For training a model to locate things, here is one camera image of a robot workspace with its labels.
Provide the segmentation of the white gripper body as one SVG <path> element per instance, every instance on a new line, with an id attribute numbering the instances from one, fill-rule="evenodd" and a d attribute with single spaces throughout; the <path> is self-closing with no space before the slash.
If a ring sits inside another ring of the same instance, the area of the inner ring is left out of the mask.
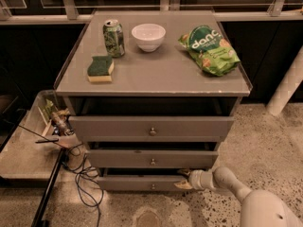
<path id="1" fill-rule="evenodd" d="M 211 171 L 193 170 L 188 177 L 188 181 L 193 189 L 202 190 L 209 189 L 214 190 L 213 173 Z"/>

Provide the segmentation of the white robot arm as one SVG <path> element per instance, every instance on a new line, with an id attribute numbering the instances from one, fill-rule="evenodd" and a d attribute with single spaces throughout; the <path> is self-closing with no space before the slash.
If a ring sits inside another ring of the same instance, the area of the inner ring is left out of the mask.
<path id="1" fill-rule="evenodd" d="M 186 190 L 209 189 L 231 193 L 241 204 L 240 227 L 303 227 L 303 222 L 277 195 L 267 190 L 252 190 L 225 166 L 215 170 L 179 169 L 185 178 L 175 186 Z"/>

